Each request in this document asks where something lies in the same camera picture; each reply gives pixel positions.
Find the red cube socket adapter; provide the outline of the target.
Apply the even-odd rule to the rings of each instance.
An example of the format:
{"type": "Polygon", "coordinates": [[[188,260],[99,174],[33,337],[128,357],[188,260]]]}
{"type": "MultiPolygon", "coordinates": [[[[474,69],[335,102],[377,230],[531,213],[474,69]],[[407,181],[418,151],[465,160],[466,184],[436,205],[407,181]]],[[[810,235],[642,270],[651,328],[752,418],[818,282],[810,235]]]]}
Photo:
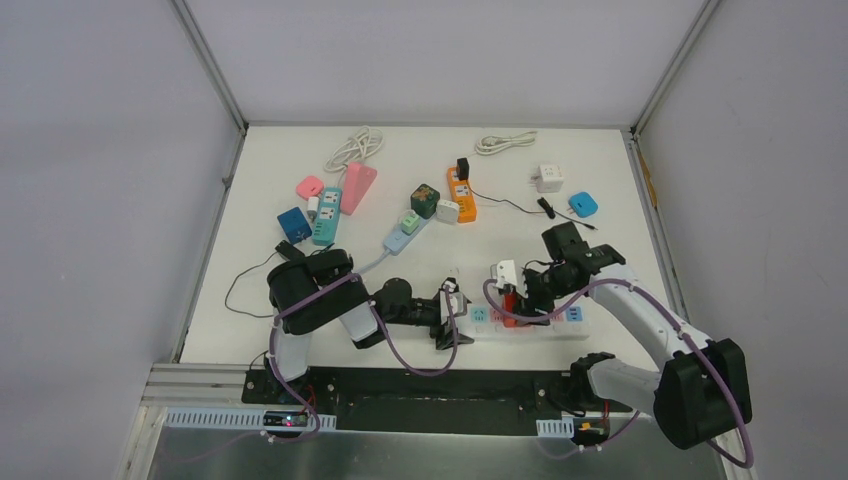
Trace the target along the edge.
{"type": "Polygon", "coordinates": [[[515,306],[517,301],[519,300],[519,296],[517,293],[508,293],[502,297],[502,308],[506,311],[506,314],[502,314],[502,323],[507,329],[516,329],[516,328],[528,328],[529,324],[526,322],[516,320],[512,314],[514,313],[515,306]]]}

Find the blue folding plug adapter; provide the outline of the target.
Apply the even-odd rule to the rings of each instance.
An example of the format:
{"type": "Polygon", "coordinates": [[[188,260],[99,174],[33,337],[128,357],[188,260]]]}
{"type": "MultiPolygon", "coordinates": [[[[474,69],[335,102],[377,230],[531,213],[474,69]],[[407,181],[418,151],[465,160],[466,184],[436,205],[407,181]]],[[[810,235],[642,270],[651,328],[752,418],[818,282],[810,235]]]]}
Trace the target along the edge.
{"type": "Polygon", "coordinates": [[[575,193],[568,199],[570,210],[579,218],[588,218],[594,215],[599,206],[595,199],[586,191],[575,193]]]}

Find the white tiger cube adapter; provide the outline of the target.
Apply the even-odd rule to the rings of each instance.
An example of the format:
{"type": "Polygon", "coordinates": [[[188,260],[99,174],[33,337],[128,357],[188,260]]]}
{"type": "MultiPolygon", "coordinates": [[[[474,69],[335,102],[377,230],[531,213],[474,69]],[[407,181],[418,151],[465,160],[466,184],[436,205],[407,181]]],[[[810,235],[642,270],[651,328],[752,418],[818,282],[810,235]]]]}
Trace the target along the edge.
{"type": "Polygon", "coordinates": [[[559,165],[541,164],[531,175],[530,181],[540,194],[556,193],[562,189],[564,175],[559,165]]]}

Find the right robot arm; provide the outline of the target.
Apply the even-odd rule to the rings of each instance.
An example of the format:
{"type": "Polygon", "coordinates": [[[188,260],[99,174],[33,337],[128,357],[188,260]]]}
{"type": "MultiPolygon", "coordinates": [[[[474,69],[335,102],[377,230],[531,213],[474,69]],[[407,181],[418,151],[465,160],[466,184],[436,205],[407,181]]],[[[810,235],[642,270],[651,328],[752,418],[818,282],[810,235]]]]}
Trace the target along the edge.
{"type": "Polygon", "coordinates": [[[669,310],[637,278],[612,246],[592,246],[571,223],[542,234],[544,270],[496,263],[483,291],[496,288],[504,302],[491,306],[521,324],[542,324],[587,298],[606,310],[642,346],[652,370],[607,352],[570,367],[567,401],[583,410],[604,400],[651,415],[672,445],[712,444],[731,430],[750,442],[753,412],[746,359],[731,339],[714,340],[669,310]]]}

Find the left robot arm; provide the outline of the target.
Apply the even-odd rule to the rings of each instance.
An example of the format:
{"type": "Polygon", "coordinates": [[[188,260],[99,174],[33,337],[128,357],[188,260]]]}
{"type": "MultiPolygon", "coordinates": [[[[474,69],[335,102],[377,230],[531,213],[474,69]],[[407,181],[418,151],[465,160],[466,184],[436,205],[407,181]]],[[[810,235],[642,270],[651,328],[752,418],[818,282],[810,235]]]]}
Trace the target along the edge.
{"type": "Polygon", "coordinates": [[[417,298],[411,284],[391,278],[376,292],[366,288],[363,270],[356,271],[343,249],[301,256],[273,268],[267,275],[269,300],[276,310],[266,354],[270,375],[266,389],[281,404],[297,402],[305,390],[307,356],[312,334],[338,320],[357,349],[382,342],[410,373],[436,377],[447,373],[459,347],[474,339],[461,333],[459,319],[469,314],[469,301],[453,277],[446,278],[431,298],[417,298]],[[439,369],[413,367],[400,354],[389,325],[426,328],[438,351],[448,351],[439,369]]]}

